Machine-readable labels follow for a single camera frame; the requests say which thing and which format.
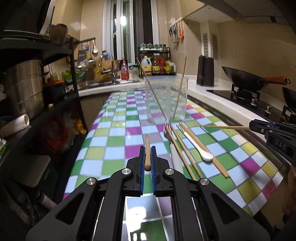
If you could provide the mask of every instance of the wok handle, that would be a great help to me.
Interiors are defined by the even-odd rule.
[[[269,84],[286,85],[291,83],[286,77],[265,77],[264,79]]]

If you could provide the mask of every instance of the clear plastic box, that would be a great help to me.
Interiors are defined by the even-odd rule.
[[[175,118],[173,118],[173,113],[178,97],[181,76],[150,76],[148,77],[148,79],[167,117],[167,121],[172,122],[174,120],[183,120],[186,113],[188,78],[184,77],[183,79]],[[151,123],[165,123],[165,117],[163,116],[161,109],[159,108],[155,96],[151,91],[151,88],[146,79],[145,92],[148,121]]]

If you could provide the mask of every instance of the chopstick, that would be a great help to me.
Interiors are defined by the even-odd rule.
[[[140,63],[140,61],[139,61],[138,58],[137,58],[137,61],[138,61],[138,63],[139,63],[139,66],[140,66],[142,72],[144,73],[144,75],[145,75],[145,77],[146,77],[146,81],[147,81],[148,84],[149,84],[149,87],[150,87],[150,89],[151,89],[151,91],[152,91],[152,93],[153,93],[153,95],[154,95],[154,97],[155,97],[155,99],[156,99],[156,102],[157,102],[157,104],[158,104],[158,106],[159,106],[159,108],[160,108],[160,110],[161,110],[161,112],[162,112],[162,114],[163,114],[165,120],[167,121],[168,119],[167,119],[167,117],[166,117],[166,115],[165,115],[165,113],[164,113],[164,111],[163,111],[163,109],[162,109],[162,107],[161,107],[161,105],[160,105],[160,103],[159,103],[159,101],[158,101],[158,98],[157,98],[157,96],[156,96],[156,94],[155,94],[155,92],[154,92],[154,90],[153,90],[153,88],[152,88],[152,85],[151,85],[151,83],[150,83],[150,80],[148,79],[148,77],[147,77],[145,71],[143,70],[143,67],[142,67],[142,65],[141,65],[141,63]]]
[[[186,148],[186,146],[184,145],[183,141],[181,140],[179,134],[176,132],[176,130],[171,126],[172,131],[174,132],[177,140],[179,141],[181,147],[183,148],[184,152],[186,153],[191,165],[193,166],[194,170],[196,171],[197,175],[199,178],[202,178],[202,173],[200,172],[200,170],[198,169],[198,167],[195,164],[195,161],[192,159],[188,149]]]
[[[181,77],[181,82],[180,82],[180,86],[179,86],[178,97],[177,97],[176,104],[175,104],[175,110],[174,110],[173,118],[175,118],[176,111],[177,111],[177,106],[178,106],[179,98],[180,98],[180,94],[181,94],[181,89],[182,89],[182,84],[183,84],[183,79],[184,79],[184,73],[185,73],[185,67],[186,67],[186,59],[187,59],[187,57],[185,56],[183,73],[182,73],[182,77]]]
[[[170,135],[170,138],[171,138],[172,142],[174,143],[174,145],[175,145],[175,147],[176,147],[176,150],[177,150],[179,156],[181,157],[181,160],[182,160],[182,162],[184,163],[184,166],[186,167],[186,169],[187,169],[189,175],[191,176],[191,178],[192,178],[193,180],[197,181],[197,179],[196,179],[196,177],[195,177],[193,171],[191,170],[191,168],[190,168],[188,162],[186,161],[185,157],[183,156],[183,153],[182,153],[181,149],[179,148],[178,144],[176,143],[176,141],[175,141],[175,139],[174,139],[174,137],[173,137],[173,135],[172,135],[170,129],[167,127],[167,125],[165,125],[165,128],[166,128],[168,134]]]
[[[194,133],[189,130],[184,124],[180,123],[180,126],[187,132],[188,135],[205,151],[209,151],[204,144],[194,135]],[[220,164],[220,162],[217,160],[216,157],[212,160],[213,164],[216,166],[216,168],[220,171],[220,173],[225,177],[230,177],[229,173],[225,170],[225,168]]]
[[[203,128],[232,129],[232,130],[250,130],[248,126],[200,126]]]
[[[146,147],[145,147],[145,164],[144,169],[145,171],[151,171],[151,159],[150,159],[150,142],[149,142],[149,136],[146,134]]]

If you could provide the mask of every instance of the wok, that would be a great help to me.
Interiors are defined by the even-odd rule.
[[[283,87],[283,96],[290,110],[296,113],[296,92]]]
[[[268,84],[286,85],[291,81],[286,77],[260,77],[238,69],[232,69],[222,66],[227,77],[234,83],[235,86],[249,91],[259,91],[265,88]]]

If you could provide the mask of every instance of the vent grille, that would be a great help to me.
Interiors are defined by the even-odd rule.
[[[216,34],[212,34],[213,40],[213,59],[218,60],[218,38]]]
[[[207,39],[207,34],[203,34],[202,38],[204,43],[204,56],[209,57],[209,43]]]

